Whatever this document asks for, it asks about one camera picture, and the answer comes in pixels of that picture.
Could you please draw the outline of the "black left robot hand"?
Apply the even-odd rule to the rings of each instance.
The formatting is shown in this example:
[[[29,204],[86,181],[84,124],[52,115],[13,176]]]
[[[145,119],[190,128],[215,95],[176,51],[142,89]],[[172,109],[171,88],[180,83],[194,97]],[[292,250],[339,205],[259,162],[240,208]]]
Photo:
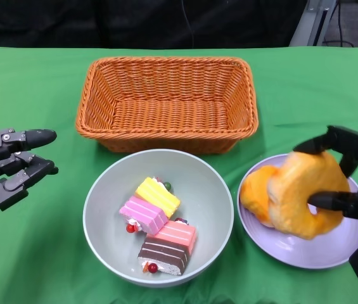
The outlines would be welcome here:
[[[30,152],[52,143],[56,138],[56,132],[49,129],[0,130],[1,211],[27,197],[27,189],[45,176],[58,173],[53,161]]]

